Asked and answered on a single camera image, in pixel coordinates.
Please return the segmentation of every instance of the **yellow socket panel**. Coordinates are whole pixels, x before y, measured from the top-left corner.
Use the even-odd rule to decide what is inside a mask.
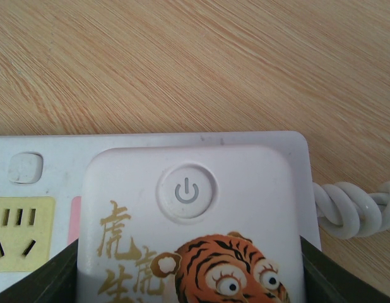
[[[0,271],[34,271],[49,260],[55,199],[0,198]]]

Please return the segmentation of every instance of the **power cord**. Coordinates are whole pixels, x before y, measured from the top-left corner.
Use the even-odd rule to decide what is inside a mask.
[[[366,193],[348,182],[313,183],[319,225],[340,239],[368,237],[390,230],[390,181],[378,193]]]

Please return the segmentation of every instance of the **tiger illustration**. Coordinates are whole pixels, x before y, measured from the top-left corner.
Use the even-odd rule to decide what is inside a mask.
[[[290,303],[278,265],[238,232],[194,239],[159,254],[150,268],[169,276],[164,303]]]

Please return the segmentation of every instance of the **wood grain surface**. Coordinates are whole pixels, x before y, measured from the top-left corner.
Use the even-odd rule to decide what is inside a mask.
[[[0,135],[291,129],[390,180],[390,0],[0,0]],[[390,232],[324,252],[390,295]]]

